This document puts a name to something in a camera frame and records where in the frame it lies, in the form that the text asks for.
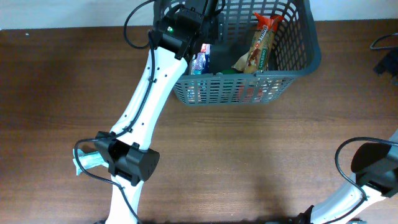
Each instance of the gray basket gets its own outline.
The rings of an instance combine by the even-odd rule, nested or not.
[[[181,2],[185,1],[157,1],[155,21]],[[230,69],[249,50],[257,25],[254,12],[285,18],[275,36],[270,70],[253,74],[183,75],[174,86],[181,102],[190,106],[269,103],[296,78],[318,68],[321,53],[309,0],[226,0],[219,25],[222,31],[211,48],[211,72]]]

